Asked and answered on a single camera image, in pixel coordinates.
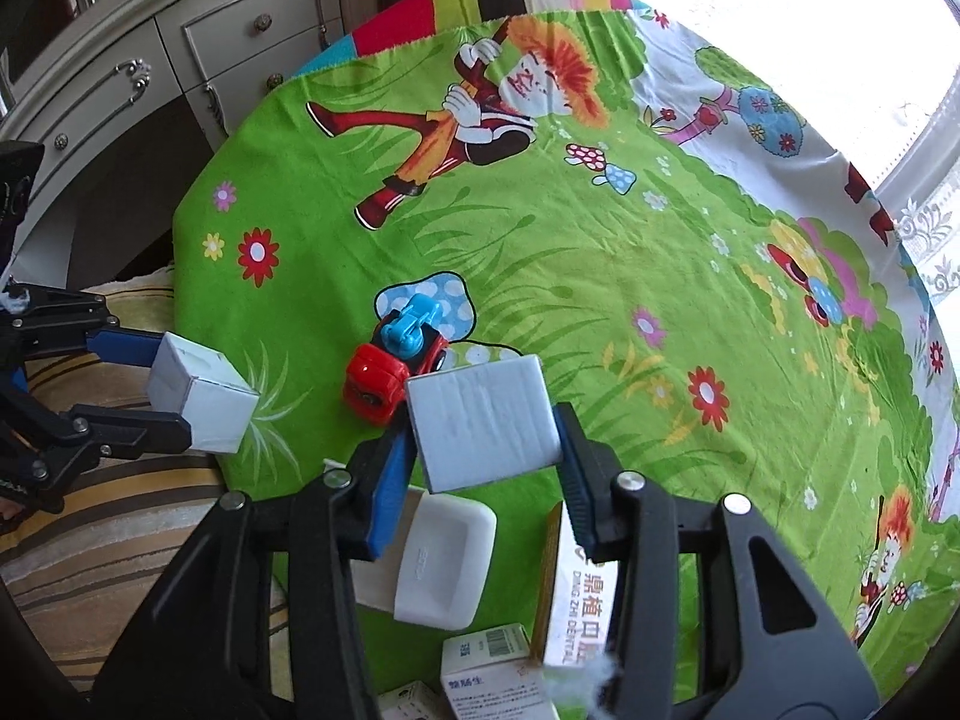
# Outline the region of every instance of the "drawer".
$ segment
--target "drawer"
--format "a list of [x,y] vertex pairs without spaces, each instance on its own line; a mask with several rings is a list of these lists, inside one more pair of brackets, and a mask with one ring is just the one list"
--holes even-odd
[[110,143],[181,95],[152,19],[101,53],[53,95],[19,134],[43,143],[31,205],[16,248],[59,193]]
[[[326,37],[330,43],[342,36],[340,20],[328,22]],[[289,79],[323,50],[320,45],[322,40],[323,34],[318,28],[306,29],[186,93],[193,114],[213,151],[217,151],[230,133],[236,132],[237,127],[266,97],[270,91],[268,84],[280,82],[280,79],[271,79],[271,76],[279,74]]]
[[157,14],[176,77],[189,90],[312,26],[339,0],[180,0]]

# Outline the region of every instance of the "orange hair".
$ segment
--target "orange hair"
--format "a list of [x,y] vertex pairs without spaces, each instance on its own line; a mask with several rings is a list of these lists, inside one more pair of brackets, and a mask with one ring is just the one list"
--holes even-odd
[[549,67],[557,85],[566,93],[574,119],[587,127],[607,126],[607,110],[594,93],[597,69],[580,39],[567,26],[534,16],[516,16],[510,19],[507,37],[522,53],[535,53]]
[[901,543],[901,550],[906,552],[913,541],[913,522],[911,521],[911,509],[913,502],[909,490],[900,485],[896,488],[893,497],[887,502],[880,517],[880,536],[889,533],[896,536],[896,540]]

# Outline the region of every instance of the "cartoon tablecloth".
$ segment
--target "cartoon tablecloth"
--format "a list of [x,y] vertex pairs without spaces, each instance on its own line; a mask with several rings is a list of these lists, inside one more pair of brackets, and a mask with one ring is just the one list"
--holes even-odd
[[[175,232],[179,331],[263,392],[233,487],[289,493],[373,435],[344,366],[425,293],[447,365],[539,355],[624,464],[749,495],[886,695],[953,613],[960,401],[925,289],[843,155],[659,10],[403,1],[267,97]],[[555,474],[466,495],[499,523],[475,627],[529,627]],[[687,692],[695,617],[685,594]],[[362,622],[378,688],[437,678],[443,632]]]

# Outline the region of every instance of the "red fabric stripe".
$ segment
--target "red fabric stripe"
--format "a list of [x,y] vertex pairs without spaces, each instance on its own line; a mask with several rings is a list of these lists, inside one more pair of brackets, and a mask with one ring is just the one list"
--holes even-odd
[[353,30],[357,56],[370,56],[436,32],[433,0],[401,0]]
[[630,0],[610,0],[611,10],[630,10],[632,3]]

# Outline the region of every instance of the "brown striped fabric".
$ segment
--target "brown striped fabric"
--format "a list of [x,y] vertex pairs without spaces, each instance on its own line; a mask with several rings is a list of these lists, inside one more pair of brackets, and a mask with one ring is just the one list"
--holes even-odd
[[[124,327],[163,332],[173,326],[172,269],[91,291],[107,295]],[[53,410],[76,403],[148,409],[147,374],[83,354],[33,362],[27,380],[34,396]],[[212,455],[104,458],[80,476],[61,514],[38,512],[0,536],[0,577],[78,690],[90,690],[147,591],[223,492]],[[289,697],[286,626],[285,600],[275,585],[275,692]]]

